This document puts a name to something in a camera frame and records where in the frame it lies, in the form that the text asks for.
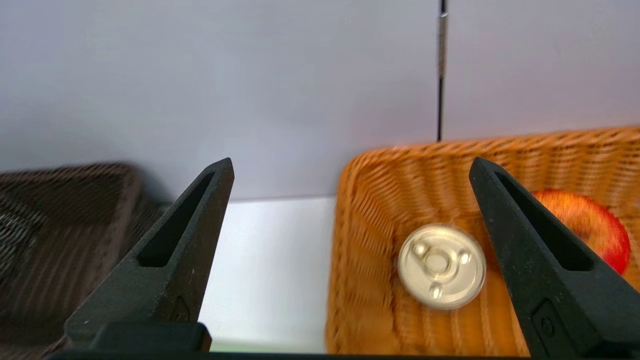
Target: wicker basket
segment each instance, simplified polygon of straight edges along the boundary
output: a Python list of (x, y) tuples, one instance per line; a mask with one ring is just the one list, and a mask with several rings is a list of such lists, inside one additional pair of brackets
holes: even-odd
[[(468, 172), (482, 156), (527, 189), (589, 195), (627, 227), (626, 280), (640, 288), (640, 127), (395, 147), (345, 168), (333, 234), (326, 346), (339, 354), (528, 356), (478, 210)], [(394, 264), (416, 228), (446, 223), (473, 235), (488, 262), (486, 284), (454, 311), (420, 305)]]
[(65, 320), (159, 215), (127, 165), (0, 174), (0, 358), (64, 347)]

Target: apple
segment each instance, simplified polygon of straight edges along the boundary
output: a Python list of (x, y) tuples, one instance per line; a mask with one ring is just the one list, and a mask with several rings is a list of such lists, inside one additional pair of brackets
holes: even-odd
[(589, 197), (564, 190), (532, 194), (618, 274), (625, 272), (630, 257), (629, 235), (609, 210)]

